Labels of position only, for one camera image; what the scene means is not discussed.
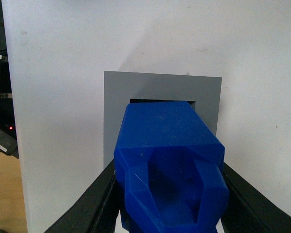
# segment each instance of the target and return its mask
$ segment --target white panel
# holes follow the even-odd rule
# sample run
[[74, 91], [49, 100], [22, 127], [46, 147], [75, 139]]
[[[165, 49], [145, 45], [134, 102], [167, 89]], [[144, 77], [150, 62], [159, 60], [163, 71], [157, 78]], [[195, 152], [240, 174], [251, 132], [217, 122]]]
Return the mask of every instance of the white panel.
[[219, 76], [226, 162], [291, 215], [291, 2], [3, 0], [29, 233], [103, 167], [103, 71]]

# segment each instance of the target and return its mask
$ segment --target blue 3d printed object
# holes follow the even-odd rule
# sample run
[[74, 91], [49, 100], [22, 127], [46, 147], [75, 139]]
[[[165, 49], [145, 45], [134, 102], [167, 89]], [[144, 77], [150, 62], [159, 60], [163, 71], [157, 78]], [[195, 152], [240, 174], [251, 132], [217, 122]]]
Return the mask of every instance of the blue 3d printed object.
[[184, 101], [131, 103], [114, 151], [131, 233], [216, 233], [227, 206], [225, 148]]

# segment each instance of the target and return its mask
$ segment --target black device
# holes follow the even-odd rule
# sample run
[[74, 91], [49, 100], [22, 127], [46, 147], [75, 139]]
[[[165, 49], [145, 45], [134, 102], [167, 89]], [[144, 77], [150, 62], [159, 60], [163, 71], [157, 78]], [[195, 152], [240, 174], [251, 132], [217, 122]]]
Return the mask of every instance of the black device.
[[0, 152], [18, 158], [9, 63], [0, 1]]

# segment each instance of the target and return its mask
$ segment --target white wall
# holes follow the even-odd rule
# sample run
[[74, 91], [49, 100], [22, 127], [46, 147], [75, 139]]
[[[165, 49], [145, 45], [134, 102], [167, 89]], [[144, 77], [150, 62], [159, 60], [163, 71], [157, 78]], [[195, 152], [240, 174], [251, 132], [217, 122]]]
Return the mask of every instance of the white wall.
[[291, 215], [291, 1], [2, 0], [30, 233], [103, 167], [103, 71], [223, 77], [226, 162]]

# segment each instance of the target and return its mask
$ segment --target rectangular opening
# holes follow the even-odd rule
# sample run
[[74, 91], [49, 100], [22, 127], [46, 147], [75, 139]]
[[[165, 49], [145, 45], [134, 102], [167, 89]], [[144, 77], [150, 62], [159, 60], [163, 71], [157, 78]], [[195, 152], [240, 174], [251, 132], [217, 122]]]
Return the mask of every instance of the rectangular opening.
[[[176, 100], [130, 99], [130, 103], [156, 103], [156, 102], [174, 102], [174, 101], [176, 101]], [[195, 110], [195, 101], [187, 101], [187, 102]]]

